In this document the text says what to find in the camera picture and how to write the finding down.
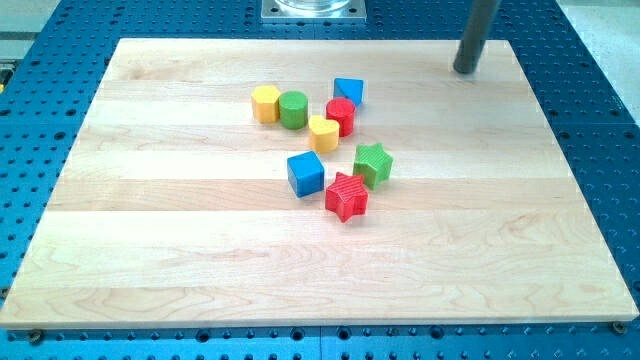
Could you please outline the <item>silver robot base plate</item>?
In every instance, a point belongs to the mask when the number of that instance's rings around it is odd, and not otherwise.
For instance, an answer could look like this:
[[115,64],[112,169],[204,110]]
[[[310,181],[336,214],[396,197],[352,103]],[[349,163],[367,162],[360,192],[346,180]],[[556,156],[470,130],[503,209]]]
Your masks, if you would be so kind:
[[365,0],[261,0],[260,16],[265,23],[359,23],[367,19],[367,11]]

